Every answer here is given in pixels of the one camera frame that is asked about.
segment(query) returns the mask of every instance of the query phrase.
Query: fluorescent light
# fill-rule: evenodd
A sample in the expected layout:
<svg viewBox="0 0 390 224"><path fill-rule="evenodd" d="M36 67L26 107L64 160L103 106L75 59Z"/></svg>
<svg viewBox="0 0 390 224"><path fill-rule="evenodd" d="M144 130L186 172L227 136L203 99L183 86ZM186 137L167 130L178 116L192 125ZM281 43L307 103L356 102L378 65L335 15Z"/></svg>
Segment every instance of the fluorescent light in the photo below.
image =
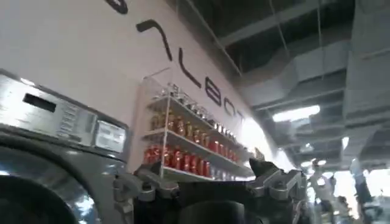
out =
<svg viewBox="0 0 390 224"><path fill-rule="evenodd" d="M341 140L342 142L342 149L346 149L346 147L348 146L348 142L349 142L349 137L343 137L343 139Z"/></svg>
<svg viewBox="0 0 390 224"><path fill-rule="evenodd" d="M274 122L296 121L303 118L308 118L311 115L318 114L320 111L319 105L303 107L295 110L284 111L273 115Z"/></svg>
<svg viewBox="0 0 390 224"><path fill-rule="evenodd" d="M20 80L26 84L26 85L29 85L29 86L35 86L34 82L31 82L30 80L27 80L27 79L24 79L24 78L20 78Z"/></svg>
<svg viewBox="0 0 390 224"><path fill-rule="evenodd" d="M326 160L320 160L320 161L318 161L318 166L323 166L323 165L325 165L327 163L327 161Z"/></svg>
<svg viewBox="0 0 390 224"><path fill-rule="evenodd" d="M310 165L311 165L310 161L305 161L305 162L300 164L300 166L302 166L302 167L309 167Z"/></svg>

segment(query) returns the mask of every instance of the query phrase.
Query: bright light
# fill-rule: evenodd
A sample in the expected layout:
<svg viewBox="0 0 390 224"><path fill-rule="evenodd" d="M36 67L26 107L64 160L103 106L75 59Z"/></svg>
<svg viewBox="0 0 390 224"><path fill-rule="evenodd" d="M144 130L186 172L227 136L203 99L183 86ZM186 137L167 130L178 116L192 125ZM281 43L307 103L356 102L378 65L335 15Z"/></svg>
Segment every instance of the bright light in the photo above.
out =
<svg viewBox="0 0 390 224"><path fill-rule="evenodd" d="M34 82L31 82L30 80L27 80L27 79L24 79L24 78L20 78L20 80L26 84L26 85L29 85L29 86L35 86Z"/></svg>
<svg viewBox="0 0 390 224"><path fill-rule="evenodd" d="M79 153L77 151L69 150L66 152L69 155L78 155Z"/></svg>
<svg viewBox="0 0 390 224"><path fill-rule="evenodd" d="M323 165L325 165L327 163L327 161L326 160L320 160L320 161L318 161L318 166L323 166Z"/></svg>
<svg viewBox="0 0 390 224"><path fill-rule="evenodd" d="M363 171L363 176L367 177L370 173L368 172L368 170L364 170Z"/></svg>
<svg viewBox="0 0 390 224"><path fill-rule="evenodd" d="M305 162L300 164L300 166L302 166L302 167L309 167L310 165L311 165L310 161L305 161Z"/></svg>
<svg viewBox="0 0 390 224"><path fill-rule="evenodd" d="M325 180L323 178L319 178L317 180L317 184L318 184L318 186L324 186L325 185Z"/></svg>
<svg viewBox="0 0 390 224"><path fill-rule="evenodd" d="M0 170L0 176L9 176L10 173L8 173L7 171L3 171L3 170Z"/></svg>
<svg viewBox="0 0 390 224"><path fill-rule="evenodd" d="M343 137L343 139L341 140L342 142L342 149L346 149L346 147L348 146L348 142L349 142L349 137Z"/></svg>
<svg viewBox="0 0 390 224"><path fill-rule="evenodd" d="M303 118L309 118L311 115L318 114L319 112L319 105L315 105L277 113L273 115L272 118L274 122L296 121Z"/></svg>

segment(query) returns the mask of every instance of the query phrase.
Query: black lettering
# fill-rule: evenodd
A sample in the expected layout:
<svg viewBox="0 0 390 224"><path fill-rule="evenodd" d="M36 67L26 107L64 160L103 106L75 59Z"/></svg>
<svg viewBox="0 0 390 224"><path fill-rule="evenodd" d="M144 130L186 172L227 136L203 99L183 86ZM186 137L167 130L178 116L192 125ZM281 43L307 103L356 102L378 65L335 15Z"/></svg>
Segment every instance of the black lettering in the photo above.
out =
<svg viewBox="0 0 390 224"><path fill-rule="evenodd" d="M231 110L233 112L230 112L227 108L226 105L229 105L229 107L231 108ZM234 105L232 104L232 102L228 99L228 98L224 98L224 108L225 108L225 111L227 114L229 114L230 116L236 116L236 108L234 107Z"/></svg>
<svg viewBox="0 0 390 224"><path fill-rule="evenodd" d="M184 67L183 64L183 49L179 48L179 64L180 68L182 69L182 72L191 80L193 83L200 89L202 87L202 84L198 80L195 79L195 77Z"/></svg>
<svg viewBox="0 0 390 224"><path fill-rule="evenodd" d="M111 8L117 11L119 14L126 15L129 9L127 8L127 4L124 0L105 0Z"/></svg>
<svg viewBox="0 0 390 224"><path fill-rule="evenodd" d="M136 29L140 33L144 32L144 31L147 31L147 30L149 30L151 28L156 28L159 31L159 33L160 33L160 35L161 35L161 37L163 39L163 44L164 44L164 47L165 47L165 52L166 52L166 55L168 57L168 60L172 61L172 54L171 54L171 50L169 48L168 41L166 39L165 32L164 32L163 28L159 25L159 23L156 22L154 19L148 19L148 20L143 21L142 23L138 23L136 25Z"/></svg>
<svg viewBox="0 0 390 224"><path fill-rule="evenodd" d="M213 100L218 106L221 106L221 92L219 88L211 81L209 77L205 79L205 90L211 100Z"/></svg>

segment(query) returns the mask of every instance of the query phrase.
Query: stainless steel washing machine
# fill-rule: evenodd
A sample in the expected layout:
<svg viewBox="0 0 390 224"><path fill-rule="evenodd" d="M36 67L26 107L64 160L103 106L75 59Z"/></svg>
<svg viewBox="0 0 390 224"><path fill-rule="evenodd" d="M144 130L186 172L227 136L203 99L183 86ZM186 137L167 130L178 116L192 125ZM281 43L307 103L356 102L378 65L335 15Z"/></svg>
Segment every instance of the stainless steel washing machine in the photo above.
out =
<svg viewBox="0 0 390 224"><path fill-rule="evenodd" d="M122 223L128 145L125 124L0 69L1 223Z"/></svg>

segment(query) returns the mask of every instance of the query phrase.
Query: glass jar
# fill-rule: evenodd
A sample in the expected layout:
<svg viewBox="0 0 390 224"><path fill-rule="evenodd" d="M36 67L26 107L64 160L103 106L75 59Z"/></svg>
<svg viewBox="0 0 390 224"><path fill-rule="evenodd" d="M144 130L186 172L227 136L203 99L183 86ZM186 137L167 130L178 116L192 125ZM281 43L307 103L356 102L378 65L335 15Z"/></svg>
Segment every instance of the glass jar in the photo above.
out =
<svg viewBox="0 0 390 224"><path fill-rule="evenodd" d="M185 136L185 126L181 116L178 116L176 119L175 131L178 135Z"/></svg>
<svg viewBox="0 0 390 224"><path fill-rule="evenodd" d="M194 127L194 142L200 144L200 130L197 126Z"/></svg>
<svg viewBox="0 0 390 224"><path fill-rule="evenodd" d="M168 113L167 128L168 128L168 130L171 130L171 131L174 131L174 129L175 129L175 116L174 116L172 110L170 110Z"/></svg>
<svg viewBox="0 0 390 224"><path fill-rule="evenodd" d="M191 125L190 122L187 122L185 124L185 137L191 141L193 141L193 126Z"/></svg>

